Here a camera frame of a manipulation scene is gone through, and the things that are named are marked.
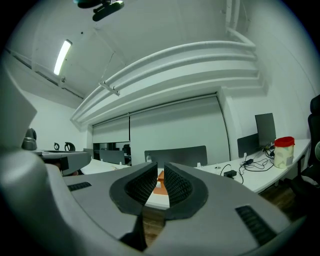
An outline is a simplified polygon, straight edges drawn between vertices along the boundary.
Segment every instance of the white desk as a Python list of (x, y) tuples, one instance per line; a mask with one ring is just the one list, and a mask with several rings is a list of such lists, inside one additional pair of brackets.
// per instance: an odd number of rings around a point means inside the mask
[[(310, 143), (311, 143), (310, 139), (295, 140), (293, 163), (288, 168), (277, 168), (273, 166), (269, 170), (262, 171), (262, 172), (252, 172), (247, 170), (242, 171), (241, 173), (244, 172), (244, 174), (242, 175), (243, 185), (255, 193), (262, 192), (263, 190), (268, 188), (270, 185), (280, 180), (280, 178), (283, 177), (291, 169), (291, 167), (298, 162), (298, 160), (302, 157), (302, 155), (306, 154), (307, 150), (309, 149)], [(247, 156), (246, 159), (247, 160), (253, 159), (256, 154), (257, 153), (249, 155)], [(254, 161), (257, 162), (265, 158), (267, 158), (265, 153), (260, 153), (259, 155), (256, 156)], [(244, 158), (239, 158), (229, 162), (222, 162), (219, 164), (207, 165), (207, 166), (199, 167), (197, 169), (208, 172), (208, 173), (212, 173), (215, 175), (220, 175), (222, 168), (225, 165), (230, 164), (232, 167), (232, 170), (235, 170), (237, 172), (236, 176), (233, 177), (234, 180), (241, 183), (242, 179), (238, 172), (239, 172), (240, 163), (242, 161), (244, 161)], [(270, 163), (269, 161), (268, 164), (265, 166), (265, 169), (268, 169), (271, 165), (272, 163)], [(227, 172), (230, 170), (231, 170), (230, 166), (227, 166), (226, 168), (224, 168), (223, 172)], [(169, 197), (167, 195), (152, 193), (145, 205), (148, 207), (165, 210), (169, 208)]]
[(89, 174), (99, 174), (99, 173), (110, 172), (110, 171), (114, 171), (114, 170), (122, 169), (126, 167), (129, 167), (129, 166), (91, 159), (91, 162), (87, 166), (82, 167), (81, 171), (83, 174), (89, 175)]

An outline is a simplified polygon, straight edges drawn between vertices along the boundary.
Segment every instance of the plastic container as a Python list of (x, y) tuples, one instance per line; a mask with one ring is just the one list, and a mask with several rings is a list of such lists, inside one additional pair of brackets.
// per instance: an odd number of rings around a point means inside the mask
[(282, 137), (274, 141), (274, 166), (287, 168), (294, 161), (295, 138)]

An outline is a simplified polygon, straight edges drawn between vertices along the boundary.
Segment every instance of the ceiling light fixture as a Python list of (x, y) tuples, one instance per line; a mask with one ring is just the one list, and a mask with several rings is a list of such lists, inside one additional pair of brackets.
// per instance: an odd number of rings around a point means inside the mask
[(63, 42), (58, 58), (56, 59), (56, 63), (53, 71), (53, 73), (55, 73), (56, 75), (59, 75), (62, 63), (64, 62), (64, 59), (71, 45), (72, 45), (72, 42), (70, 42), (69, 40), (65, 40)]

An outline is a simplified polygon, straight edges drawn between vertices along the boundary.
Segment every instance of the wooden floor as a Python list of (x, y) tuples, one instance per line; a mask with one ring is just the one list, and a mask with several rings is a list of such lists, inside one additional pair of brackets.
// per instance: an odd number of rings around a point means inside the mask
[[(261, 192), (260, 196), (277, 206), (292, 222), (305, 215), (303, 207), (296, 202), (295, 194), (285, 182), (280, 181), (277, 187), (270, 186)], [(144, 207), (143, 228), (148, 246), (157, 238), (164, 226), (164, 211)]]

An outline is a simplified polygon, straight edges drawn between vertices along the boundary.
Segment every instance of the black power adapter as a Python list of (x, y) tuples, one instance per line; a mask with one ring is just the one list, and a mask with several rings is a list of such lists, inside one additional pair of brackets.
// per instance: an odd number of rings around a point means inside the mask
[(223, 176), (233, 179), (233, 176), (236, 176), (237, 172), (235, 170), (226, 171), (223, 173)]

